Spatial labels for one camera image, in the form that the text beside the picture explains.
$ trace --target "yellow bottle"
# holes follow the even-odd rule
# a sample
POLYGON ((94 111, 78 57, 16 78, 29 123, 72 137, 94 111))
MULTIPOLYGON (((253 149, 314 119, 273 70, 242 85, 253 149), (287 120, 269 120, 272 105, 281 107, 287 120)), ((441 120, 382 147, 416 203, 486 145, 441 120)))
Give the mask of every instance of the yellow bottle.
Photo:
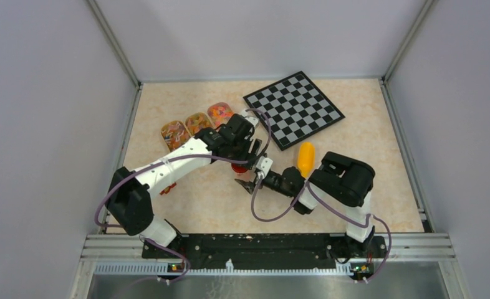
POLYGON ((313 164, 315 164, 315 147, 311 142, 304 142, 300 145, 297 162, 297 168, 304 178, 307 178, 309 172, 313 170, 313 164))

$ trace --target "table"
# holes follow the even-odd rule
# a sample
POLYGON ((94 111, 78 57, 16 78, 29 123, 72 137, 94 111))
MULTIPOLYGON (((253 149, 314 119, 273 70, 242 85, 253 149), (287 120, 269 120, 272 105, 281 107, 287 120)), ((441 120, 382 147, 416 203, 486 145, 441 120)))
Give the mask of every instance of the table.
MULTIPOLYGON (((265 87, 268 81, 146 83, 143 85, 125 166, 133 169, 166 155, 168 148, 160 128, 172 121, 184 121, 226 102, 239 112, 247 108, 243 96, 265 87)), ((327 151, 362 160, 376 171, 372 212, 393 232, 422 232, 418 208, 406 175, 397 140, 377 79, 313 80, 346 116, 344 120, 306 139, 315 146, 315 165, 327 151)), ((255 137, 266 141, 261 125, 255 137)), ((299 145, 281 152, 271 143, 267 153, 272 169, 296 165, 299 145)), ((236 182, 230 164, 216 162, 190 173, 177 182, 169 194, 152 200, 153 210, 182 233, 309 233, 343 232, 345 222, 319 206, 309 215, 291 211, 282 219, 263 223, 251 215, 251 196, 236 182)), ((328 198, 335 208, 342 205, 328 198)), ((264 188, 256 199, 260 217, 272 218, 289 205, 290 199, 264 188)), ((376 224, 378 232, 384 227, 376 224)), ((123 233, 110 228, 108 233, 123 233)))

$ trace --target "red object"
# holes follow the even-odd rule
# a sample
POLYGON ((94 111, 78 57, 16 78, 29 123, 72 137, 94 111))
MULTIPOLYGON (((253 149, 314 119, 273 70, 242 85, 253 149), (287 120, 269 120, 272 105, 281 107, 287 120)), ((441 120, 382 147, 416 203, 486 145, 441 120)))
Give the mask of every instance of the red object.
POLYGON ((232 164, 232 170, 235 173, 246 173, 248 169, 240 165, 232 164))

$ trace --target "aluminum frame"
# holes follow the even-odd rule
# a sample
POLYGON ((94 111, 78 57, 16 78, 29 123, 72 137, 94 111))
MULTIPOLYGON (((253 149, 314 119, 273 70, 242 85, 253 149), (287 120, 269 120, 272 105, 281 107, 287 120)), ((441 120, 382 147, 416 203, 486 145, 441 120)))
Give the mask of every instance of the aluminum frame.
MULTIPOLYGON (((113 30, 111 30, 102 10, 99 8, 95 0, 85 0, 92 11, 98 26, 102 30, 104 37, 110 44, 119 63, 123 67, 126 74, 129 76, 132 83, 138 87, 133 106, 130 112, 129 121, 126 125, 126 130, 123 132, 123 143, 120 148, 120 154, 116 167, 123 164, 125 151, 135 121, 135 115, 138 108, 140 95, 142 94, 143 84, 139 81, 136 73, 124 54, 118 40, 116 39, 113 30)), ((426 0, 418 17, 413 23, 411 29, 405 36, 401 46, 394 56, 386 73, 380 79, 381 90, 388 109, 388 114, 392 122, 392 127, 396 134, 398 145, 400 147, 403 162, 405 164, 407 175, 410 180, 415 199, 418 203, 420 217, 422 221, 431 224, 432 216, 428 205, 424 201, 424 192, 419 182, 419 175, 416 171, 415 163, 412 159, 408 140, 401 125, 401 120, 396 110, 395 102, 390 94, 388 82, 395 73, 398 64, 401 62, 405 52, 411 46, 412 41, 416 37, 418 29, 426 20, 431 8, 437 0, 426 0)), ((104 213, 103 219, 107 220, 107 213, 104 213)), ((104 235, 104 231, 100 230, 99 234, 88 235, 80 262, 77 268, 77 273, 74 279, 73 288, 70 298, 84 299, 87 298, 89 290, 92 287, 92 277, 95 269, 103 263, 148 263, 155 264, 155 261, 144 260, 141 258, 143 243, 137 237, 129 237, 127 235, 104 235)), ((438 262, 443 276, 443 280, 448 291, 450 299, 471 298, 468 292, 465 279, 461 273, 461 269, 456 260, 456 254, 452 247, 452 243, 447 233, 392 233, 393 245, 391 258, 388 262, 438 262)), ((385 242, 388 245, 388 238, 385 237, 385 242)))

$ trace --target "checkerboard square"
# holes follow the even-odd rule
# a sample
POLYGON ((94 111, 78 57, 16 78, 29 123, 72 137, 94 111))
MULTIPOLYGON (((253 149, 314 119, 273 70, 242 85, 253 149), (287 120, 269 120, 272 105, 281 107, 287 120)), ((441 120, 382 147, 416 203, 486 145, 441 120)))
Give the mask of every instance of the checkerboard square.
MULTIPOLYGON (((297 72, 243 98, 249 107, 267 111, 271 136, 281 150, 344 118, 303 72, 297 72)), ((262 116, 258 113, 256 116, 266 126, 262 116)))

